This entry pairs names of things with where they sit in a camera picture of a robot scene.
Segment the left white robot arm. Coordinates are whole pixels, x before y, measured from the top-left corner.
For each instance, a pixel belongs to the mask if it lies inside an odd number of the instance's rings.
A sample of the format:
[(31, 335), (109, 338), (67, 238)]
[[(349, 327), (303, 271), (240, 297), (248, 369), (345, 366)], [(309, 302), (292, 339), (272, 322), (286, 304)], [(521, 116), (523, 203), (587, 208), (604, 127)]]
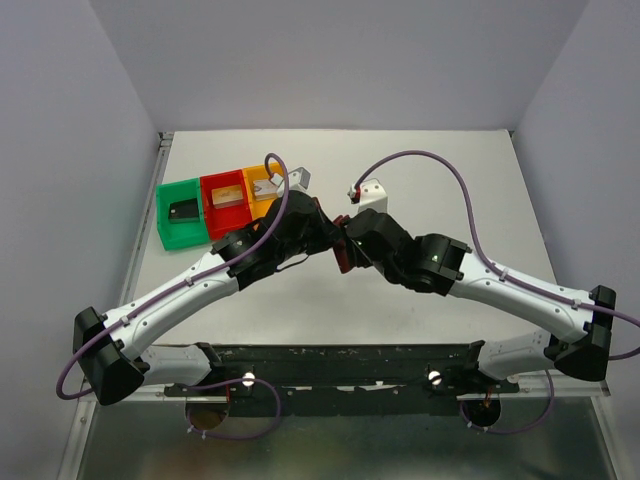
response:
[(151, 293), (105, 313), (93, 307), (79, 312), (72, 359), (99, 403), (115, 404), (150, 381), (156, 369), (143, 356), (163, 334), (209, 304), (275, 274), (290, 258), (322, 253), (340, 239), (339, 227), (318, 200), (292, 191)]

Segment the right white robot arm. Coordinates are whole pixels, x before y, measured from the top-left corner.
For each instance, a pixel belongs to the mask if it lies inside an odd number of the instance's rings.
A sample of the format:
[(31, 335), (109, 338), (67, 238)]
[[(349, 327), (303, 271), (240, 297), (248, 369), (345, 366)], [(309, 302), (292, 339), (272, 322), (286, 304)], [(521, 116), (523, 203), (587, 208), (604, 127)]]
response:
[(482, 343), (460, 367), (460, 379), (480, 392), (494, 381), (555, 369), (599, 382), (609, 363), (612, 319), (598, 309), (612, 290), (575, 290), (486, 265), (467, 244), (441, 234), (411, 236), (390, 215), (367, 209), (343, 227), (352, 266), (378, 270), (391, 284), (418, 293), (475, 301), (514, 315), (536, 331)]

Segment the red leather card holder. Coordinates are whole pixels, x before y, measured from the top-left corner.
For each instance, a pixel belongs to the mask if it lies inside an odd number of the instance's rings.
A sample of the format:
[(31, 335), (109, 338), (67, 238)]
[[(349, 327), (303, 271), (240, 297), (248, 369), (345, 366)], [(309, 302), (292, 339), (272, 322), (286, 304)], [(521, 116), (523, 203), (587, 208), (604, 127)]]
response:
[(340, 215), (333, 221), (340, 234), (339, 240), (333, 246), (333, 252), (341, 274), (347, 274), (360, 265), (359, 251), (346, 233), (350, 221), (349, 215)]

